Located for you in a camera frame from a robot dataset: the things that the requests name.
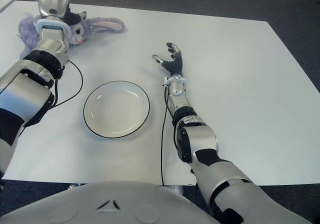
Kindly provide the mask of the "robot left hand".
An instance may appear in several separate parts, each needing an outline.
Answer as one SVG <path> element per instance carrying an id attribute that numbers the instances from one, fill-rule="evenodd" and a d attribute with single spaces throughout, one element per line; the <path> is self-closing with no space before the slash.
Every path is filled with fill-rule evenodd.
<path id="1" fill-rule="evenodd" d="M 61 21 L 69 26 L 87 18 L 87 12 L 74 13 L 70 8 L 70 0 L 38 0 L 38 9 L 43 19 Z"/>

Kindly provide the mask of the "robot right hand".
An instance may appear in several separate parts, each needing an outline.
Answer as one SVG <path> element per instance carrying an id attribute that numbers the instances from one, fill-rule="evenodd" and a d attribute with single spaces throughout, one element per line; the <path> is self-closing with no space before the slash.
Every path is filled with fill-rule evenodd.
<path id="1" fill-rule="evenodd" d="M 176 44 L 171 42 L 167 42 L 166 46 L 168 47 L 168 51 L 171 53 L 170 57 L 172 58 L 172 60 L 164 60 L 156 54 L 153 54 L 152 58 L 158 64 L 160 64 L 167 72 L 169 72 L 171 76 L 182 76 L 183 58 L 180 48 Z"/>

